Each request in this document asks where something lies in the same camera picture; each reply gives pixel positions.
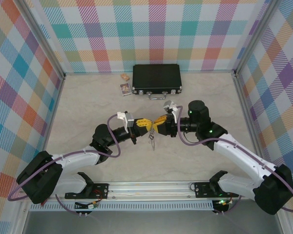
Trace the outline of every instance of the cable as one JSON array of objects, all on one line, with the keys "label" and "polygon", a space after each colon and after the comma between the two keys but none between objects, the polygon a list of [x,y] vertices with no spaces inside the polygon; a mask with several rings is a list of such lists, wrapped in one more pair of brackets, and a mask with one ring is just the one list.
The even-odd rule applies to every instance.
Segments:
[{"label": "cable", "polygon": [[58,197],[57,194],[55,194],[55,198],[56,198],[56,200],[58,201],[59,205],[62,206],[62,208],[63,208],[64,210],[66,210],[67,212],[70,212],[71,214],[79,215],[79,214],[76,213],[75,211],[72,211],[72,210],[68,209],[66,206],[64,206],[64,204],[60,201],[60,199],[59,199],[59,197]]},{"label": "cable", "polygon": [[[200,145],[200,144],[203,144],[205,142],[208,142],[208,141],[223,141],[225,143],[228,143],[230,145],[233,145],[235,146],[236,148],[238,148],[239,150],[241,150],[243,153],[245,153],[246,155],[248,155],[249,157],[251,157],[253,160],[255,160],[259,165],[261,165],[262,167],[264,167],[265,169],[267,169],[270,173],[272,173],[275,177],[277,177],[286,187],[287,189],[293,194],[293,189],[292,187],[281,177],[279,176],[276,172],[274,172],[272,169],[270,169],[268,166],[266,166],[263,162],[261,162],[260,160],[258,160],[256,157],[254,157],[252,154],[250,154],[247,150],[243,149],[241,146],[239,145],[236,145],[234,142],[231,142],[227,139],[223,139],[223,138],[208,138],[208,139],[205,139],[205,140],[201,140],[197,143],[193,143],[193,144],[189,144],[187,143],[182,135],[181,135],[181,130],[180,130],[180,119],[181,119],[181,113],[182,113],[182,109],[183,107],[182,106],[177,106],[177,108],[180,109],[179,111],[179,114],[178,114],[178,121],[177,121],[177,128],[178,128],[178,135],[179,135],[179,138],[181,139],[181,141],[187,145],[187,146],[195,146],[195,145]],[[288,211],[288,212],[292,212],[293,213],[293,210],[291,209],[288,209],[286,207],[282,207],[283,210],[285,211]]]},{"label": "cable", "polygon": [[[109,133],[111,134],[116,146],[117,146],[117,149],[118,149],[118,154],[117,155],[108,155],[106,153],[103,153],[103,152],[99,152],[97,150],[80,150],[80,151],[75,151],[75,152],[71,152],[71,153],[68,153],[68,154],[65,154],[63,155],[63,158],[65,157],[68,157],[70,155],[75,155],[75,154],[80,154],[80,153],[97,153],[97,154],[100,154],[100,155],[104,155],[104,156],[107,156],[107,157],[119,157],[119,155],[121,155],[121,148],[119,146],[119,143],[117,142],[116,140],[116,137],[114,136],[110,126],[109,126],[109,122],[111,121],[111,119],[113,119],[114,117],[116,117],[116,115],[112,115],[108,120],[107,120],[107,129],[109,131]],[[30,181],[33,177],[35,177],[38,173],[40,173],[42,170],[44,170],[45,168],[47,168],[48,166],[50,166],[51,164],[61,160],[62,157],[58,157],[50,162],[48,162],[47,164],[43,165],[42,167],[40,167],[37,171],[35,171],[30,177],[28,177],[26,180],[24,180],[20,185],[18,185],[9,195],[8,195],[8,201],[19,201],[19,200],[22,200],[24,198],[27,198],[28,196],[22,196],[22,197],[17,197],[17,198],[12,198],[12,196],[21,188],[23,187],[28,181]]]},{"label": "cable", "polygon": [[102,196],[101,191],[96,189],[96,190],[94,190],[94,192],[97,193],[97,194],[100,194],[100,198],[99,198],[99,200],[97,200],[97,202],[102,201],[103,196]]},{"label": "cable", "polygon": [[188,140],[188,138],[186,137],[186,133],[185,133],[185,132],[184,132],[184,137],[185,137],[185,139],[186,139],[188,142],[190,142],[190,143],[195,143],[195,142],[192,142],[192,141],[189,141],[189,140]]},{"label": "cable", "polygon": [[[195,184],[195,182],[193,182],[192,184]],[[190,184],[190,189],[195,192],[195,190],[192,189],[192,184]]]}]

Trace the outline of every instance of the beige floor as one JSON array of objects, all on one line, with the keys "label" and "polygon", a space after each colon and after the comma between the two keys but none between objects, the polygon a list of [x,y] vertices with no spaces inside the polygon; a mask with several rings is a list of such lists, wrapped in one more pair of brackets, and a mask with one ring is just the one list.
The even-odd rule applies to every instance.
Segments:
[{"label": "beige floor", "polygon": [[[157,119],[164,115],[165,100],[149,100],[146,95],[123,97],[120,75],[68,76],[60,99],[47,146],[50,154],[68,153],[83,148],[92,140],[97,125],[117,111],[128,111],[135,118]],[[226,128],[240,143],[252,149],[251,140],[240,108],[231,74],[182,74],[183,92],[167,99],[183,105],[187,116],[188,103],[202,100],[209,108],[212,121]],[[112,129],[122,126],[115,119]],[[196,141],[194,134],[187,135]],[[80,168],[94,181],[165,181],[207,180],[219,170],[237,176],[244,172],[224,156],[206,146],[188,147],[179,137],[155,135],[152,150],[147,135],[120,143],[122,154],[106,162]]]}]

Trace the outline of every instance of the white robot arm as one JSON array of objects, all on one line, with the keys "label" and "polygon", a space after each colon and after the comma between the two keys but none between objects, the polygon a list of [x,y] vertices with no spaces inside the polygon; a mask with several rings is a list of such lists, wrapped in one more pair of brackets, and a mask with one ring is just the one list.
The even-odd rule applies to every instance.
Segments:
[{"label": "white robot arm", "polygon": [[158,133],[176,137],[180,132],[194,132],[200,143],[188,144],[181,134],[179,136],[187,145],[193,146],[203,142],[203,145],[226,156],[249,175],[250,178],[243,178],[225,171],[218,172],[209,180],[210,188],[215,195],[234,193],[245,196],[272,215],[293,196],[289,189],[270,172],[278,174],[293,188],[290,169],[283,164],[277,167],[242,146],[226,129],[211,121],[204,102],[196,100],[189,103],[189,118],[179,117],[179,110],[176,110],[176,105],[172,101],[167,101],[164,109],[167,115],[154,122],[153,127]]},{"label": "white robot arm", "polygon": [[[209,180],[209,189],[215,195],[234,193],[245,196],[254,200],[262,210],[272,215],[293,196],[289,189],[270,172],[273,171],[282,177],[293,188],[290,169],[285,165],[277,167],[243,147],[226,129],[211,121],[209,110],[204,102],[190,102],[188,105],[189,118],[180,118],[179,109],[171,101],[164,104],[164,109],[167,115],[161,116],[153,124],[147,119],[133,119],[132,115],[127,112],[118,113],[118,118],[123,120],[125,127],[112,131],[117,142],[131,139],[135,144],[136,137],[143,136],[150,131],[151,127],[162,135],[176,137],[177,126],[179,126],[179,133],[194,132],[199,141],[205,141],[204,145],[226,156],[249,175],[250,178],[243,178],[219,171]],[[23,190],[35,204],[44,202],[52,194],[73,193],[74,196],[78,195],[79,199],[90,198],[94,186],[92,180],[84,173],[70,174],[80,167],[104,162],[108,157],[89,151],[110,155],[112,152],[108,146],[113,144],[115,142],[107,130],[107,126],[101,124],[96,128],[90,145],[77,153],[74,152],[67,157],[50,155],[46,151],[38,153],[18,176],[17,182],[18,184],[23,183],[43,165],[61,157],[62,159],[51,164],[47,170],[41,171],[23,185]]]}]

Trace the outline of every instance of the colorful checkered backdrop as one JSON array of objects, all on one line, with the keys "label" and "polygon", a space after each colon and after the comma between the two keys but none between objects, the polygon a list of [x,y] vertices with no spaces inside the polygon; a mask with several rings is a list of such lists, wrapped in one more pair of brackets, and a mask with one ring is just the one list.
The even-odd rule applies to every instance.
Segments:
[{"label": "colorful checkered backdrop", "polygon": [[60,78],[12,0],[0,0],[0,234],[15,177],[42,150]]},{"label": "colorful checkered backdrop", "polygon": [[239,62],[241,61],[241,58],[242,58],[247,46],[251,42],[252,36],[253,36],[254,32],[257,30],[258,24],[262,20],[262,18],[264,16],[264,14],[265,14],[265,12],[267,10],[267,7],[269,6],[270,2],[271,2],[271,0],[265,0],[264,4],[262,5],[262,8],[260,9],[259,14],[256,17],[256,20],[255,20],[251,30],[249,31],[248,36],[246,37],[246,39],[245,39],[245,41],[243,43],[242,49],[239,52],[237,60],[234,63],[234,66],[232,68],[233,70],[236,70],[237,66],[239,65]]},{"label": "colorful checkered backdrop", "polygon": [[64,69],[75,73],[131,71],[137,63],[231,70],[264,11],[254,14],[267,6],[264,0],[26,1]]},{"label": "colorful checkered backdrop", "polygon": [[282,1],[241,81],[265,158],[293,173],[293,0]]}]

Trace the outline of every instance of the metal profile bar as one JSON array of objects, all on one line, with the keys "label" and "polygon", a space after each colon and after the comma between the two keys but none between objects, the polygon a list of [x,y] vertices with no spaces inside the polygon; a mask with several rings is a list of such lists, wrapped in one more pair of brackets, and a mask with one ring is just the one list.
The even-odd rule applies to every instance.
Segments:
[{"label": "metal profile bar", "polygon": [[[180,71],[180,73],[231,73],[232,70],[210,70],[210,71]],[[92,76],[92,75],[118,75],[122,73],[132,73],[132,71],[123,71],[123,72],[67,72],[66,77],[68,76]]]},{"label": "metal profile bar", "polygon": [[247,46],[243,56],[241,57],[241,60],[240,60],[238,66],[237,66],[237,69],[236,69],[236,73],[239,74],[242,71],[243,67],[249,61],[257,43],[262,38],[270,20],[272,19],[274,13],[278,9],[281,2],[282,2],[282,0],[271,0],[270,4],[268,5],[268,7],[264,13],[262,20],[259,22],[257,29],[252,36],[252,39],[251,39],[249,45]]},{"label": "metal profile bar", "polygon": [[49,138],[50,138],[50,135],[51,135],[51,129],[52,129],[52,125],[53,125],[53,122],[54,122],[55,114],[57,112],[59,102],[60,102],[60,98],[61,98],[61,94],[62,94],[62,91],[63,91],[64,83],[65,83],[65,77],[61,80],[59,94],[58,94],[57,100],[55,102],[55,106],[54,106],[54,110],[53,110],[53,113],[52,113],[52,116],[51,116],[50,123],[49,123],[49,125],[48,125],[48,127],[46,129],[46,136],[45,136],[45,140],[44,140],[44,143],[43,143],[43,150],[45,150],[47,148],[47,144],[48,144],[48,141],[49,141]]},{"label": "metal profile bar", "polygon": [[[108,183],[107,201],[191,201],[191,200],[222,200],[223,197],[202,197],[196,198],[195,191],[190,189],[194,182],[201,181],[157,181],[157,182],[96,182]],[[62,201],[71,201],[64,199],[64,194],[59,194]],[[81,202],[91,202],[92,199],[74,199]],[[51,196],[48,201],[56,201],[55,196]]]},{"label": "metal profile bar", "polygon": [[232,73],[232,79],[233,79],[233,83],[239,98],[239,102],[242,108],[242,112],[243,112],[243,116],[246,122],[246,126],[248,128],[249,134],[250,134],[250,138],[251,138],[251,142],[253,145],[253,148],[255,150],[255,153],[260,156],[263,157],[263,149],[261,147],[260,144],[260,140],[258,137],[258,134],[256,133],[256,129],[255,126],[253,124],[253,119],[251,116],[251,112],[248,108],[247,102],[246,102],[246,97],[244,96],[243,93],[243,89],[242,89],[242,85],[241,82],[239,80],[238,77],[236,77],[236,74]]},{"label": "metal profile bar", "polygon": [[29,25],[31,31],[36,36],[36,39],[39,45],[42,47],[43,51],[45,52],[46,56],[50,60],[54,70],[58,73],[61,79],[64,79],[65,72],[60,65],[56,55],[54,54],[52,48],[50,47],[47,39],[45,38],[39,24],[35,20],[30,8],[28,7],[27,3],[24,0],[15,0],[15,5],[18,7],[19,11],[21,12],[22,16],[25,18],[27,24]]},{"label": "metal profile bar", "polygon": [[[70,210],[75,210],[74,201],[63,202]],[[95,209],[78,209],[78,211],[212,211],[211,200],[197,201],[100,201]],[[56,201],[48,201],[41,206],[32,204],[29,211],[65,211]]]}]

